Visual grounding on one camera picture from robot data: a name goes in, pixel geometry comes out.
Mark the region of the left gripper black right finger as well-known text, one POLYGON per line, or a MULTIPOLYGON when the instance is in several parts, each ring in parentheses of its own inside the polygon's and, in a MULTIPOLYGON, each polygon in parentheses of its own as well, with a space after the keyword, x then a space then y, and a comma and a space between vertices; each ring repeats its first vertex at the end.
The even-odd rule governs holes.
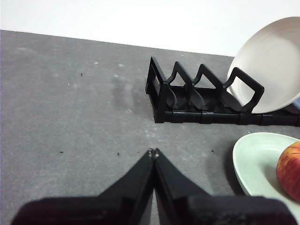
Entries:
POLYGON ((210 195, 154 149, 155 194, 163 225, 295 225, 279 200, 262 196, 210 195))

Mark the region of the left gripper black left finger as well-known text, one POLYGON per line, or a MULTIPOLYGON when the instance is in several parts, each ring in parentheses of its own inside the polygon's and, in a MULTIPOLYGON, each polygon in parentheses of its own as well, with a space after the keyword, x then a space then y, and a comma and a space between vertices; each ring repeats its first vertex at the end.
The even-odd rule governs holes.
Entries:
POLYGON ((13 225, 138 225, 151 209, 154 150, 98 196, 52 197, 24 204, 13 225))

